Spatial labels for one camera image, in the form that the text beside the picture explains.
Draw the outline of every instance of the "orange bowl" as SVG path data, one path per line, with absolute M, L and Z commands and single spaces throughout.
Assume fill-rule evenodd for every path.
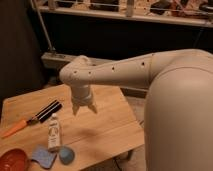
M 12 149 L 0 157 L 0 171 L 26 171 L 29 159 L 21 149 Z

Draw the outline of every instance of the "blue sponge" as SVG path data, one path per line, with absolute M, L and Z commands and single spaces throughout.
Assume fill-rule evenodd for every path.
M 37 161 L 44 169 L 50 169 L 56 156 L 56 153 L 50 153 L 45 147 L 37 146 L 35 151 L 33 151 L 31 160 Z

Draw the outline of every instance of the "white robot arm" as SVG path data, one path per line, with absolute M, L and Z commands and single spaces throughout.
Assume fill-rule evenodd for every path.
M 60 71 L 74 113 L 95 111 L 90 84 L 149 88 L 145 106 L 148 171 L 213 170 L 213 55 L 195 49 L 152 53 L 92 66 L 80 56 Z

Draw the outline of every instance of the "cable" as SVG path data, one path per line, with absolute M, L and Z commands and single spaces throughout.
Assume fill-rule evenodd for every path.
M 139 123 L 139 124 L 140 124 L 140 125 L 142 125 L 143 123 L 144 123 L 144 120 L 140 121 L 140 123 Z
M 203 31 L 204 31 L 204 28 L 205 28 L 205 26 L 207 24 L 207 21 L 208 20 L 206 20 L 205 23 L 204 23 L 204 25 L 200 28 L 200 31 L 198 32 L 197 37 L 196 37 L 196 39 L 194 41 L 193 48 L 197 47 L 197 44 L 198 44 L 198 42 L 200 40 L 200 37 L 201 37 L 201 35 L 202 35 Z
M 119 166 L 118 161 L 116 160 L 116 158 L 114 157 L 113 159 L 114 159 L 114 162 L 115 162 L 115 164 L 116 164 L 118 170 L 119 170 L 119 171 L 123 171 L 122 168 Z

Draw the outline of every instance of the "wooden table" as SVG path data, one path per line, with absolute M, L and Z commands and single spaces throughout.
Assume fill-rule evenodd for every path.
M 69 87 L 59 85 L 8 98 L 3 102 L 0 134 L 15 122 L 29 118 L 57 99 L 63 105 L 58 111 L 63 145 L 71 147 L 75 160 L 65 166 L 56 158 L 51 170 L 81 170 L 144 144 L 144 132 L 118 87 L 92 86 L 98 114 L 87 107 L 72 113 Z M 6 139 L 0 139 L 0 155 L 21 148 L 30 157 L 38 145 L 47 147 L 48 121 L 28 126 Z M 30 171 L 43 170 L 31 162 Z

